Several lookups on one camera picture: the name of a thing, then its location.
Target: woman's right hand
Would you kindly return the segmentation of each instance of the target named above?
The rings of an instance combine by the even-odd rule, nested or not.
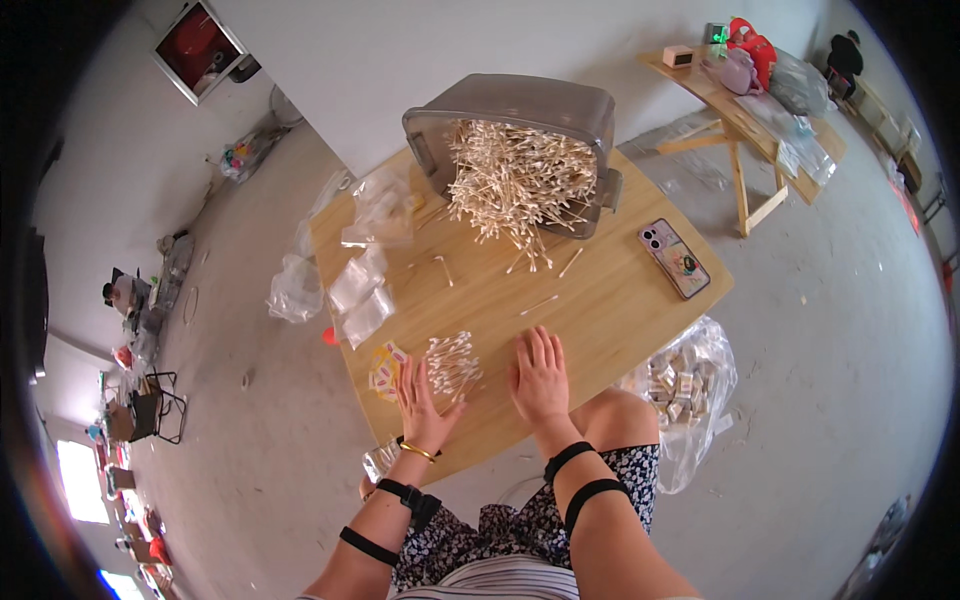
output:
[[[557,417],[568,419],[570,391],[560,338],[540,326],[516,336],[515,343],[516,365],[507,368],[507,385],[520,415],[535,429]]]

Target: floral skirt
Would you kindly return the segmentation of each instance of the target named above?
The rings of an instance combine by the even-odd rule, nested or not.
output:
[[[630,501],[649,535],[660,446],[636,445],[601,452],[600,456],[627,486]],[[407,531],[400,562],[394,569],[394,586],[397,591],[433,586],[464,564],[510,554],[536,556],[570,568],[569,540],[553,486],[544,485],[519,511],[505,504],[488,504],[480,509],[478,529],[441,507],[426,529],[420,533]]]

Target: red plastic bag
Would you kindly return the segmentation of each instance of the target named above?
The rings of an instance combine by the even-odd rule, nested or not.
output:
[[[747,33],[741,34],[740,29],[746,27]],[[777,50],[770,40],[756,32],[754,26],[747,19],[737,17],[730,22],[730,39],[728,48],[743,48],[754,60],[756,78],[763,85],[765,91],[770,91],[770,76],[777,65]]]

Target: wooden table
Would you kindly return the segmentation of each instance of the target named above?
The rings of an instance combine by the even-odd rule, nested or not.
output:
[[[823,186],[814,181],[803,169],[799,170],[796,178],[782,171],[777,166],[778,140],[765,130],[750,112],[734,100],[734,98],[737,97],[736,94],[720,84],[711,82],[706,76],[699,73],[697,64],[701,59],[721,60],[718,56],[719,49],[720,46],[718,44],[694,48],[694,65],[690,68],[682,69],[672,69],[663,64],[662,50],[637,55],[636,59],[641,64],[645,64],[666,78],[679,84],[720,116],[719,119],[704,127],[704,129],[707,130],[719,130],[719,132],[702,137],[690,138],[694,133],[702,131],[694,130],[679,138],[661,144],[658,150],[660,150],[662,154],[669,154],[698,148],[700,146],[727,144],[730,152],[731,166],[733,168],[733,187],[736,190],[737,212],[740,217],[740,234],[743,237],[747,237],[747,235],[750,234],[750,230],[756,227],[756,224],[762,221],[764,217],[769,215],[774,208],[786,199],[786,184],[788,182],[793,185],[793,188],[807,204],[813,204],[814,199],[820,193],[820,190],[823,189]],[[810,122],[813,124],[813,129],[817,133],[817,141],[824,147],[824,150],[827,151],[827,154],[833,159],[833,162],[839,164],[840,159],[843,158],[843,155],[847,151],[847,144],[837,135],[827,121],[811,118]],[[775,177],[777,178],[777,193],[771,196],[753,213],[750,212],[750,208],[747,206],[747,186],[743,180],[743,169],[740,166],[740,156],[737,152],[737,142],[741,141],[747,141],[754,145],[760,154],[774,166]]]
[[[510,275],[506,271],[517,250],[506,239],[480,245],[474,243],[476,233],[467,222],[429,220],[430,213],[446,201],[434,193],[409,149],[381,166],[406,174],[412,191],[420,193],[426,204],[415,213],[413,246],[387,250],[386,278],[396,313],[357,350],[347,342],[341,344],[376,443],[384,444],[403,432],[396,405],[369,389],[376,347],[394,340],[401,349],[422,356],[429,338],[469,331],[473,355],[479,357],[484,371],[468,396],[469,411],[453,431],[444,455],[428,472],[428,482],[480,463],[529,435],[506,384],[507,364],[516,356],[513,340],[525,328],[543,324],[563,340],[572,410],[676,337],[733,287],[730,273],[697,230],[618,151],[610,157],[611,168],[623,174],[617,213],[605,209],[596,233],[586,241],[544,235],[553,270],[538,268],[530,273],[520,266]],[[362,252],[340,245],[341,229],[353,223],[353,213],[353,200],[345,192],[310,222],[325,287],[352,256]],[[710,275],[711,283],[692,300],[681,299],[636,237],[642,227],[661,217]],[[584,252],[565,277],[558,278],[581,247]],[[433,260],[437,255],[445,257],[453,287],[443,265]],[[555,294],[560,296],[557,300],[519,316]],[[436,401],[443,410],[445,398]]]

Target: smartphone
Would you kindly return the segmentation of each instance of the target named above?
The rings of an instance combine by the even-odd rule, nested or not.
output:
[[[710,283],[703,265],[666,220],[658,219],[641,229],[637,237],[685,300],[696,296]]]

